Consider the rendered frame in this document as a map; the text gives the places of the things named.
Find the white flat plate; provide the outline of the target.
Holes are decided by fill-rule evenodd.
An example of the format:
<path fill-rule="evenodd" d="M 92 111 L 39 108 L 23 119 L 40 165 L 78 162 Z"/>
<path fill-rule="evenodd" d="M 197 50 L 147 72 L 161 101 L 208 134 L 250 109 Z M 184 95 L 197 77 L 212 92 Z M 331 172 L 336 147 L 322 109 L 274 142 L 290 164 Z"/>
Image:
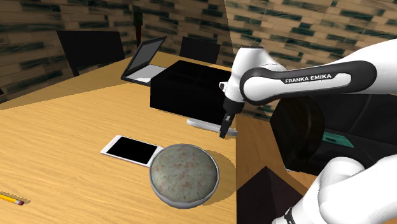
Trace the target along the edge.
<path fill-rule="evenodd" d="M 205 122 L 205 121 L 202 121 L 202 120 L 197 120 L 197 119 L 194 119 L 194 118 L 188 118 L 186 123 L 188 125 L 193 126 L 193 127 L 197 127 L 197 128 L 200 128 L 200 129 L 205 129 L 205 130 L 210 130 L 210 131 L 214 131 L 214 132 L 220 133 L 221 126 L 217 125 L 217 124 Z M 237 136 L 238 132 L 235 129 L 229 128 L 226 134 L 228 136 Z"/>

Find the large black box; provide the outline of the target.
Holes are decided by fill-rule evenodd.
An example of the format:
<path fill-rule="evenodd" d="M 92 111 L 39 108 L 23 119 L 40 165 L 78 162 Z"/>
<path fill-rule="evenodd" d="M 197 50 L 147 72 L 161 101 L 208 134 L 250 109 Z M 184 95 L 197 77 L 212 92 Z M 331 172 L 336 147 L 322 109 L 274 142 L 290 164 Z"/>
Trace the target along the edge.
<path fill-rule="evenodd" d="M 219 83 L 231 72 L 179 60 L 151 79 L 150 106 L 221 125 L 224 92 Z"/>

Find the small black chair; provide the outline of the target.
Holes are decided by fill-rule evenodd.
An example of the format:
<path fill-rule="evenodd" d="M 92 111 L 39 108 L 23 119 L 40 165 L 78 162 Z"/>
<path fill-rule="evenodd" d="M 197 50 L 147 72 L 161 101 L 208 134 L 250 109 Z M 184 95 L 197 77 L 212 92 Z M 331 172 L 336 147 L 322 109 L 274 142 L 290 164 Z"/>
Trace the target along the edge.
<path fill-rule="evenodd" d="M 215 64 L 220 45 L 202 40 L 183 37 L 179 55 L 181 57 Z"/>

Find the black sofa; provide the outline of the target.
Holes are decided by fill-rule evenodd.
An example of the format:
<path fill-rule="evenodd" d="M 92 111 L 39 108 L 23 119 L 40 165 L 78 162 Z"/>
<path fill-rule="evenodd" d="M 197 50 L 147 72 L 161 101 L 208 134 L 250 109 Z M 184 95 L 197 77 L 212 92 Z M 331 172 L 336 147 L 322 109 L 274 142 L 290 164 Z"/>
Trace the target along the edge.
<path fill-rule="evenodd" d="M 368 168 L 397 154 L 397 96 L 281 99 L 270 119 L 285 168 L 317 176 L 335 157 Z"/>

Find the grey bowl with speckled filling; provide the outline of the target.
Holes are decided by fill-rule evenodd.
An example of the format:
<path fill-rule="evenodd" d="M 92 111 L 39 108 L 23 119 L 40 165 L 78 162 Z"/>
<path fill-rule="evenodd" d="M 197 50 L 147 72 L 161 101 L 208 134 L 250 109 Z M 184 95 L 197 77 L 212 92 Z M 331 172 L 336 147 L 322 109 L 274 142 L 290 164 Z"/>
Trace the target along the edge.
<path fill-rule="evenodd" d="M 150 183 L 157 197 L 171 207 L 189 209 L 205 203 L 219 185 L 219 167 L 202 148 L 173 144 L 150 163 Z"/>

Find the open grey laptop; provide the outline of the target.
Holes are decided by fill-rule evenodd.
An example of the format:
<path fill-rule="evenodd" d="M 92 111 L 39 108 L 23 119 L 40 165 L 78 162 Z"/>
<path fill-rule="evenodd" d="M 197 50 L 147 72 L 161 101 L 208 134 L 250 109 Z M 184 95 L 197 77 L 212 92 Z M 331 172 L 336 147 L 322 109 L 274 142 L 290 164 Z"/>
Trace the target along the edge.
<path fill-rule="evenodd" d="M 151 79 L 165 70 L 165 67 L 151 64 L 151 60 L 166 38 L 167 36 L 163 36 L 140 43 L 136 53 L 124 70 L 121 79 L 140 85 L 150 86 Z"/>

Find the dark robot stand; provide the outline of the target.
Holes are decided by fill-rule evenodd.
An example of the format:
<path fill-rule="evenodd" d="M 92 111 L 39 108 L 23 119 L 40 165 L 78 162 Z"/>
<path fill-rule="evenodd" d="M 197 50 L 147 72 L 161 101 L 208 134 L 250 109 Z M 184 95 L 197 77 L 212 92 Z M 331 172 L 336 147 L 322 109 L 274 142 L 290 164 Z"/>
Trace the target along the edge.
<path fill-rule="evenodd" d="M 301 198 L 302 194 L 264 167 L 237 190 L 237 224 L 271 224 Z"/>

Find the white phone with black screen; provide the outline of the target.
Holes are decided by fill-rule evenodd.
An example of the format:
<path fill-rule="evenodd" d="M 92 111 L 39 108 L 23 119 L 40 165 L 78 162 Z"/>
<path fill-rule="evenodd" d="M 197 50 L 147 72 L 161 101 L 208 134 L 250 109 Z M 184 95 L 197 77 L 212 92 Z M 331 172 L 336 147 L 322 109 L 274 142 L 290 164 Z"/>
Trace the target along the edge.
<path fill-rule="evenodd" d="M 149 167 L 162 149 L 161 146 L 117 135 L 103 147 L 101 154 Z"/>

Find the wide black chair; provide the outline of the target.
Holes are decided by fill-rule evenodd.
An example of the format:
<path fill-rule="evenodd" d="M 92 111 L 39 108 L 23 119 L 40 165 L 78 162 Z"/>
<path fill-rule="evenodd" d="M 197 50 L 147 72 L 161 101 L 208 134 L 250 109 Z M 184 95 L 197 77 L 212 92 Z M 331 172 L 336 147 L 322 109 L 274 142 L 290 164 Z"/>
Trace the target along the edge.
<path fill-rule="evenodd" d="M 73 76 L 81 66 L 94 66 L 125 59 L 118 31 L 57 31 Z"/>

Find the wooden table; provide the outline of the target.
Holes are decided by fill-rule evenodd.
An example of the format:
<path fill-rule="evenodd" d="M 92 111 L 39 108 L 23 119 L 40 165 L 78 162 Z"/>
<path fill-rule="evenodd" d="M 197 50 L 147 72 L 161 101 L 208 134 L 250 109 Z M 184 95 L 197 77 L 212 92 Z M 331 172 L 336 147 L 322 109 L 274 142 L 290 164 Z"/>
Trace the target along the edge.
<path fill-rule="evenodd" d="M 0 224 L 235 224 L 232 137 L 150 107 L 150 90 L 124 82 L 126 61 L 102 67 L 0 105 Z M 175 209 L 153 192 L 147 167 L 103 155 L 123 135 L 158 146 L 207 150 L 221 179 L 193 209 Z"/>

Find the yellow pencil with red eraser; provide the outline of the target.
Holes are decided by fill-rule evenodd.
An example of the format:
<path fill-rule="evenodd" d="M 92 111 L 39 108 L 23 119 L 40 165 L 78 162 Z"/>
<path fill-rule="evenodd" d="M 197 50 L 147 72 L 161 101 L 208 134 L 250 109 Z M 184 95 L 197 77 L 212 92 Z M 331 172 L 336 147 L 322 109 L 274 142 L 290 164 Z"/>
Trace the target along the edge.
<path fill-rule="evenodd" d="M 14 196 L 5 195 L 3 193 L 0 193 L 0 199 L 5 200 L 7 202 L 11 202 L 11 203 L 19 205 L 19 206 L 22 206 L 25 204 L 25 202 L 23 200 L 18 199 Z"/>

